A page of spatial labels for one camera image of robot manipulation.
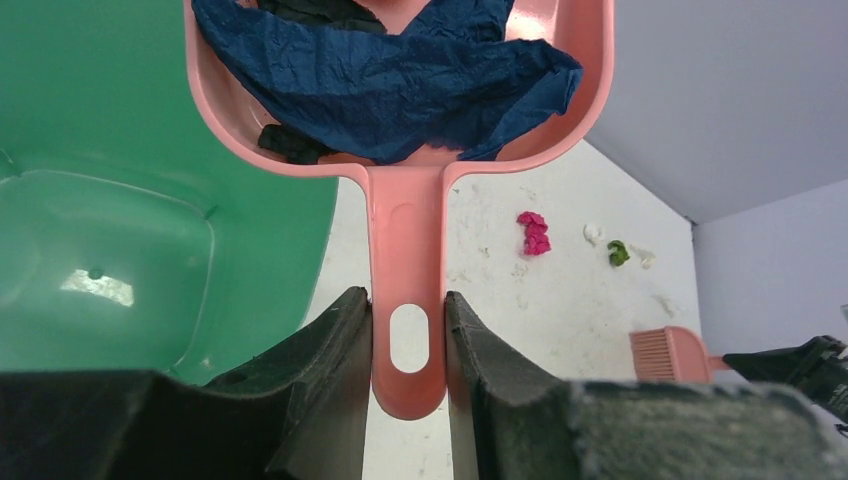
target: dark cloth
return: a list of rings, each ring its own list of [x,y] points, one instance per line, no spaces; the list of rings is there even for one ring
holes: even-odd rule
[[[258,3],[261,10],[304,25],[386,33],[386,27],[377,17],[353,0],[259,0]],[[266,125],[257,144],[285,156],[295,165],[315,165],[319,158],[338,153],[287,125]]]
[[[260,148],[284,155],[295,165],[315,165],[318,159],[339,153],[285,125],[265,125],[257,142]]]
[[[425,143],[493,160],[565,113],[583,70],[542,40],[499,42],[511,0],[434,0],[402,35],[290,22],[193,0],[206,41],[283,124],[387,165]]]
[[[259,8],[304,25],[386,33],[377,17],[353,0],[259,0]]]

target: debris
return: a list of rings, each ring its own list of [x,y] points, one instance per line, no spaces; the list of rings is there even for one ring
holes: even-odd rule
[[[610,265],[620,267],[624,262],[630,260],[630,254],[627,253],[627,247],[621,240],[613,240],[607,244],[607,249],[610,252]]]
[[[16,164],[14,161],[12,161],[12,157],[10,157],[8,153],[6,153],[6,150],[3,150],[2,148],[0,148],[0,153],[2,153],[4,157],[6,157],[6,162],[8,162],[9,166],[12,168],[12,174],[15,175],[16,177],[20,177],[21,176],[21,169],[18,166],[18,164]]]
[[[632,243],[630,244],[630,251],[635,253],[636,256],[639,257],[639,265],[641,265],[642,268],[644,268],[645,270],[653,267],[654,262],[657,260],[657,256],[654,255],[654,252],[633,245]]]
[[[593,247],[597,247],[604,241],[604,229],[597,225],[587,223],[583,226],[583,238],[585,238],[587,242],[591,243]]]
[[[551,241],[546,232],[548,224],[544,217],[534,212],[524,212],[518,216],[518,223],[524,225],[524,255],[542,255],[551,250]]]
[[[680,313],[680,309],[677,307],[677,305],[675,305],[674,302],[672,302],[671,299],[666,297],[665,295],[654,295],[653,299],[660,304],[663,311],[666,315],[668,315],[669,318],[674,318]]]

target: dustpan handle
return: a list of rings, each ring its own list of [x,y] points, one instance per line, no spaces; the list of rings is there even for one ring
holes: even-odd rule
[[[372,388],[388,414],[415,420],[445,395],[444,185],[438,169],[380,167],[366,188],[374,315]],[[391,317],[413,304],[427,315],[429,358],[414,373],[391,358]]]
[[[707,362],[710,364],[710,368],[713,370],[732,370],[729,365],[724,363],[724,359],[721,356],[710,356],[707,357]]]

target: pink brush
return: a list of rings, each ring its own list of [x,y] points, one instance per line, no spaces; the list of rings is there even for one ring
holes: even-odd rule
[[[691,330],[665,327],[630,334],[636,378],[642,381],[712,383],[713,371],[729,370],[721,357],[711,357]]]

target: brush bristles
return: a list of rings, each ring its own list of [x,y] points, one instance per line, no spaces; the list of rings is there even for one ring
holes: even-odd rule
[[[665,329],[630,334],[633,366],[641,381],[674,381],[674,364]]]

